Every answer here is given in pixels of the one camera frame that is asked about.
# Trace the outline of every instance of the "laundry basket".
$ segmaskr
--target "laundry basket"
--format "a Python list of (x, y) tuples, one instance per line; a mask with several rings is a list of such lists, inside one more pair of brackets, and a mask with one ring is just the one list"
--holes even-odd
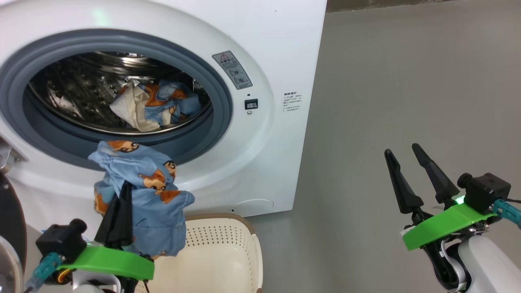
[[(263, 263), (253, 227), (234, 214), (187, 217), (187, 243), (155, 261), (150, 293), (261, 293)], [(142, 282), (136, 293), (146, 293)]]

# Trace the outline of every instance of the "washing machine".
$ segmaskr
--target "washing machine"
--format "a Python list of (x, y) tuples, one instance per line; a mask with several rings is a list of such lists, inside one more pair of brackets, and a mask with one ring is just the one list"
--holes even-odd
[[(101, 216), (101, 140), (170, 156), (186, 214), (292, 209), (326, 0), (0, 0), (0, 168), (36, 229)], [(129, 82), (184, 83), (200, 107), (128, 127)]]

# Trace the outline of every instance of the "gray floor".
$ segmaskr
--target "gray floor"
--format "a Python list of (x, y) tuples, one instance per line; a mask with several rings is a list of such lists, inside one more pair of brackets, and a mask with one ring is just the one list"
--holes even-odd
[[(492, 172), (521, 199), (521, 5), (455, 1), (326, 15), (291, 212), (250, 218), (264, 292), (444, 292), (407, 252), (383, 151), (437, 205), (411, 144), (447, 175)], [(488, 233), (521, 267), (521, 232)]]

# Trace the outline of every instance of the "warning label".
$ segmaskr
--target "warning label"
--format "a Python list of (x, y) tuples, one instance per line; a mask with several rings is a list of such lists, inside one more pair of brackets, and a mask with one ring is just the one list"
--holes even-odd
[(282, 99), (282, 111), (291, 112), (300, 110), (300, 104), (302, 102), (302, 95), (297, 92), (284, 93)]
[(212, 57), (219, 63), (238, 90), (253, 86), (248, 74), (231, 51), (215, 54)]

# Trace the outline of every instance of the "small black indicator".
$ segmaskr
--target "small black indicator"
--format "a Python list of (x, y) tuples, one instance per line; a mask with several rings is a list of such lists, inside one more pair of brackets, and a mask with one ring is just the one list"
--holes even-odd
[(251, 99), (244, 101), (244, 109), (251, 110), (259, 108), (258, 99)]

